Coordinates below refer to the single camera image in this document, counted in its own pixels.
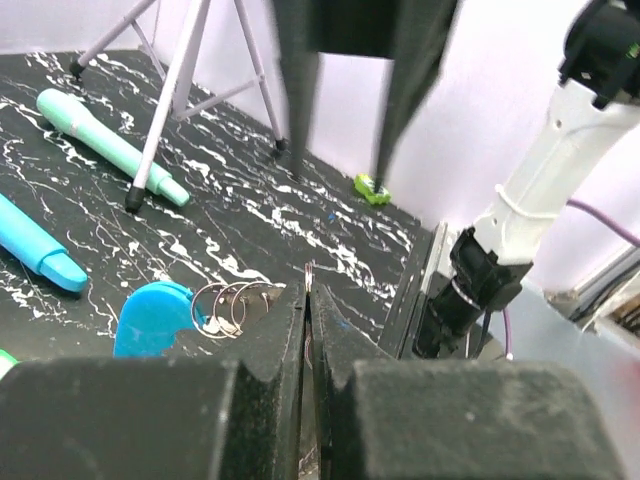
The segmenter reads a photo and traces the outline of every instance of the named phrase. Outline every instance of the black marble surface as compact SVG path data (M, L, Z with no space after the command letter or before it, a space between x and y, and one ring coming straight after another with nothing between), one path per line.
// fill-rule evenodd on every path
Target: black marble surface
M301 184L291 181L272 156L270 130L226 104L165 128L156 160L190 203L177 210L149 195L139 215L127 214L129 179L54 131L35 101L46 88L70 93L141 149L159 79L142 53L109 52L78 84L66 73L72 58L0 57L0 193L68 247L90 284L69 295L0 249L0 349L19 359L110 355L122 305L148 282L284 284L301 280L310 260L344 314L377 339L415 219L372 209L317 159Z

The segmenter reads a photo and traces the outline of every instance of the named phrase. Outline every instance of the tripod leg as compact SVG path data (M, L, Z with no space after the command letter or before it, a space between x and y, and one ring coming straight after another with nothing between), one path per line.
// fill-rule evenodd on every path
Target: tripod leg
M282 151L285 149L285 141L282 134L282 129L280 128L280 123L278 122L275 108L273 106L271 93L269 92L269 86L267 85L267 79L265 78L262 59L260 58L258 46L256 45L256 41L253 37L253 31L251 30L251 24L249 23L249 15L247 14L247 9L244 5L243 0L234 1L236 4L236 10L238 11L240 25L242 26L242 32L244 33L244 38L247 41L247 47L249 48L249 55L251 56L253 69L260 79L260 92L262 93L262 98L264 99L264 105L267 108L267 115L269 116L271 128L273 129L273 136L276 138L276 148Z
M315 0L273 1L280 41L280 69L289 103L289 168L295 180L300 179L320 69L318 5Z
M169 109L171 108L171 101L178 83L178 77L182 71L185 57L189 50L191 37L200 18L201 11L208 5L209 0L191 0L191 3L189 4L189 10L187 11L182 32L178 38L176 52L174 54L173 61L171 62L171 66L169 67L169 71L167 72L167 78L162 86L160 98L158 99L158 106L156 107L156 111L153 115L153 120L151 120L151 127L149 128L147 141L145 142L144 149L142 150L142 160L138 167L138 172L133 179L131 188L129 189L129 192L127 192L125 209L128 212L137 212L142 206L144 190L147 185L147 180L149 179L149 173L153 165L156 150L158 149L158 142L160 141L164 124L167 121L167 116L169 115Z
M196 69L196 62L198 61L198 53L200 52L200 44L202 43L204 27L207 23L207 14L209 13L210 3L210 0L205 0L203 3L191 34L191 40L187 47L187 53L185 55L184 63L182 64L182 70L178 77L176 93L173 96L174 114L180 114L187 108L189 92L191 91L191 85L193 83L193 72Z
M120 20L111 30L105 33L100 40L96 42L91 48L80 56L77 60L71 62L69 65L69 71L76 77L80 77L84 69L89 65L89 62L93 60L96 55L100 54L111 42L120 36L127 27L131 25L135 19L142 15L147 9L153 5L156 0L142 0L133 9L127 13L122 20Z

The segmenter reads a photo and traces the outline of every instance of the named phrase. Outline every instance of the white wall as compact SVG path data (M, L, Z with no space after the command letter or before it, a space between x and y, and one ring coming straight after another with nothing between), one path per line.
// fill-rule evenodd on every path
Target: white wall
M268 0L245 0L283 118ZM557 79L567 28L586 0L466 0L440 84L397 149L387 186L427 226L463 225L491 200L525 154ZM170 60L187 0L161 8L156 47ZM311 150L338 169L368 172L380 109L382 60L325 56ZM196 80L223 91L252 76L232 0L212 2ZM232 102L264 123L258 90ZM576 194L640 232L640 131L608 155ZM545 238L531 273L569 288L624 244L581 212L567 211Z
M122 18L137 0L0 0L0 54L83 50ZM157 6L141 17L151 37ZM129 29L110 48L137 48Z

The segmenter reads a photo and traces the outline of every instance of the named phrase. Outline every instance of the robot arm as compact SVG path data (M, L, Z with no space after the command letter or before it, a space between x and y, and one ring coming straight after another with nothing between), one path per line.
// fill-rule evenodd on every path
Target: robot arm
M455 275L423 312L413 350L456 348L483 312L520 292L542 236L602 156L640 123L640 21L623 2L592 1L574 23L546 123L496 200L451 253Z

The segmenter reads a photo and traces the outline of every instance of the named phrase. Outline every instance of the purple cable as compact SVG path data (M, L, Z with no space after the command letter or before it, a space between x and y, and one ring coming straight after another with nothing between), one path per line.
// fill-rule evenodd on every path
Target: purple cable
M513 352L511 351L511 319L509 318L509 310L502 310L502 318L504 318L504 356L507 360L513 360Z
M614 231L622 239L626 240L627 242L629 242L634 247L640 248L640 238L639 237L635 236L629 230L627 230L622 225L617 223L611 217L609 217L609 216L605 215L604 213L602 213L600 210L592 207L591 205L589 205L587 203L584 203L584 202L582 202L580 200L575 200L573 198L569 199L569 201L567 202L567 206L573 207L573 208L577 208L578 210L582 210L583 212L588 213L593 218L595 218L596 220L598 220L599 222L604 224L606 227L608 227L612 231Z

